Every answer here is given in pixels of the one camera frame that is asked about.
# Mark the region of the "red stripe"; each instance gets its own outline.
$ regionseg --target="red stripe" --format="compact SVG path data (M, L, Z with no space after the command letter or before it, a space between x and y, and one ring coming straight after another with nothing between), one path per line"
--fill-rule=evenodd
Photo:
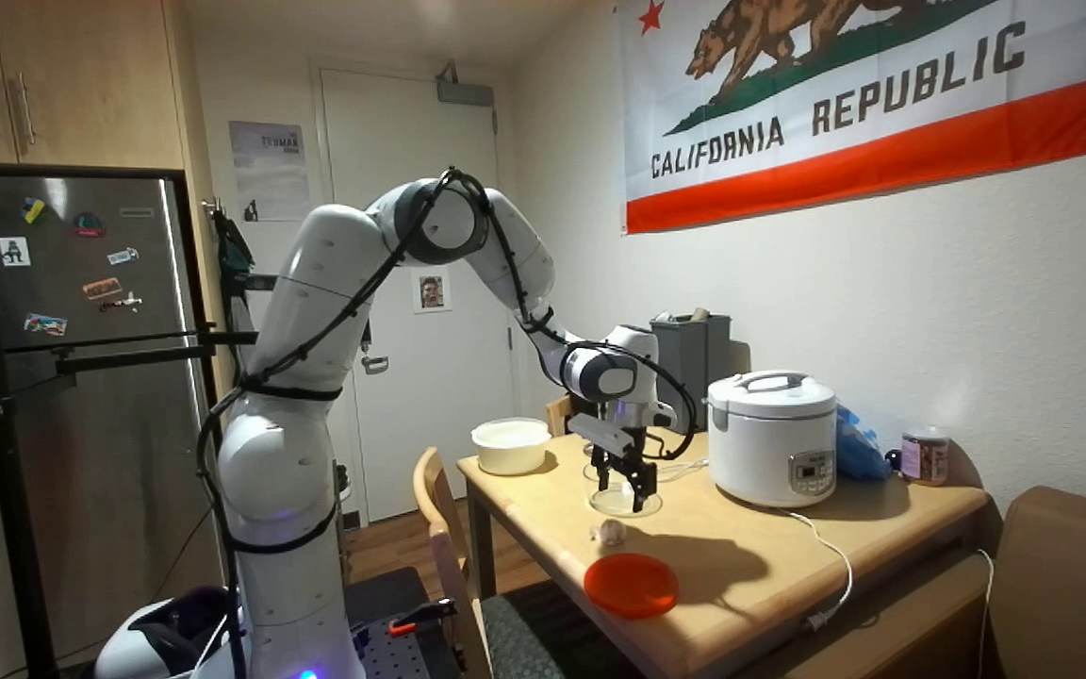
M678 231L1086 156L1086 82L821 158L627 205L627 231Z

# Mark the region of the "table surface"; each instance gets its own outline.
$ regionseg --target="table surface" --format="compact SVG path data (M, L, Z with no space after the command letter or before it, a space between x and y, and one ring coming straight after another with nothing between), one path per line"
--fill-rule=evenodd
M582 436L554 436L527 476L485 476L463 455L475 571L489 581L485 519L497 517L592 621L650 676L717 676L748 664L774 634L801 626L857 581L959 534L986 507L979 487L923 487L906 480L841 483L808 508L753 508L709 480L707 435L661 466L661 508L606 517L588 507L592 471ZM592 533L620 519L624 543ZM616 617L583 601L583 571L606 549L653 554L676 571L678 605L646 621Z

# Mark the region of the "door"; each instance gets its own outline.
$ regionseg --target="door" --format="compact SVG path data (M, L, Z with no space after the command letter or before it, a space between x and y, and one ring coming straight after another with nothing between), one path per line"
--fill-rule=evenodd
M367 206L446 167L497 185L493 109L441 107L425 79L355 72L326 72L322 107L333 195L345 205ZM368 328L375 361L355 361L355 419L336 406L336 431L341 444L360 444L352 508L382 519L415 508L410 466L425 444L460 461L470 451L470 427L518 414L518 380L513 322L463 259L394 273Z

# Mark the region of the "ceiling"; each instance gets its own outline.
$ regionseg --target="ceiling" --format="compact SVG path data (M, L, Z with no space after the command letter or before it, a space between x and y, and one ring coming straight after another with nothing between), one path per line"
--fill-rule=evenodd
M463 69L518 69L578 4L588 0L185 0L197 31Z

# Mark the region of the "flag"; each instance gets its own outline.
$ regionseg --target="flag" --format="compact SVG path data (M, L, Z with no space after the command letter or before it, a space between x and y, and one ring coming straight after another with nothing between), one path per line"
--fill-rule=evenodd
M1086 156L1086 0L624 0L627 231Z

